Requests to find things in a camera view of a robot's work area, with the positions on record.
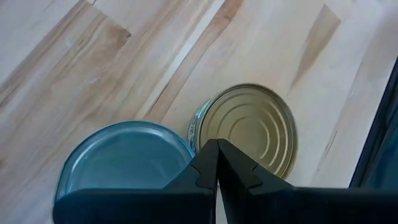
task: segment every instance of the blue bowl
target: blue bowl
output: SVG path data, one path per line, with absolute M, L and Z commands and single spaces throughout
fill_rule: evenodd
M 162 125 L 148 121 L 111 124 L 70 154 L 55 200 L 81 189 L 161 189 L 194 155 L 178 134 Z

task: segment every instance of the concentric rings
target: concentric rings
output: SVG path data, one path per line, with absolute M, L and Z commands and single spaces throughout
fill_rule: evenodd
M 295 123 L 272 90 L 253 84 L 227 89 L 211 101 L 199 130 L 199 147 L 224 138 L 275 175 L 290 174 L 297 151 Z

